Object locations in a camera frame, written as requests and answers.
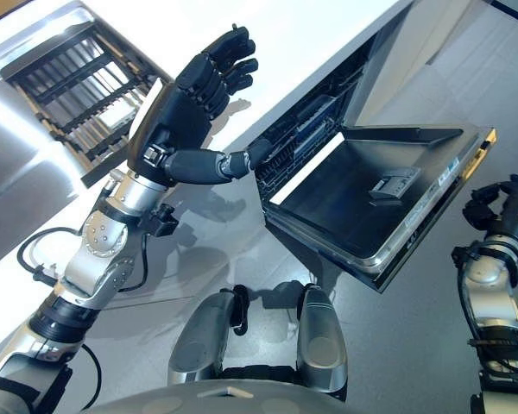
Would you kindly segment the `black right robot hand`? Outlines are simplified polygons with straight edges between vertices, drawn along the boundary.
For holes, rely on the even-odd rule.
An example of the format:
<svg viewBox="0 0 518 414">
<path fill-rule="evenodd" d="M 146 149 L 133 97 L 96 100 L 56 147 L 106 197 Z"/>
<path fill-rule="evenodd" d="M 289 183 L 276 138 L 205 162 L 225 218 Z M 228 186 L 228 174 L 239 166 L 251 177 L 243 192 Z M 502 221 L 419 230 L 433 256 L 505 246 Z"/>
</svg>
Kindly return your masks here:
<svg viewBox="0 0 518 414">
<path fill-rule="evenodd" d="M 503 192 L 507 195 L 502 210 L 496 214 L 490 204 Z M 507 236 L 518 242 L 518 175 L 511 174 L 508 181 L 486 185 L 471 191 L 471 199 L 463 208 L 466 221 L 486 236 Z"/>
</svg>

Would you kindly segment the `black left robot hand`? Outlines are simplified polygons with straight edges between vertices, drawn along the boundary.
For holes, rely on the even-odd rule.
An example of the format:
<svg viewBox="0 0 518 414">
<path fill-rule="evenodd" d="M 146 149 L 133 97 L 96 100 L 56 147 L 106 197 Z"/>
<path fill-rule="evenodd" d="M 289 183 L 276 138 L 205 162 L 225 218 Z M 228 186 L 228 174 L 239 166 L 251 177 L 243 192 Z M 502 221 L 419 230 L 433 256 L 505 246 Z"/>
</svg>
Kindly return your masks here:
<svg viewBox="0 0 518 414">
<path fill-rule="evenodd" d="M 166 187 L 217 185 L 240 179 L 268 157 L 264 138 L 226 154 L 202 147 L 231 96 L 252 86 L 256 44 L 234 26 L 195 55 L 171 83 L 157 79 L 129 130 L 128 168 Z"/>
</svg>

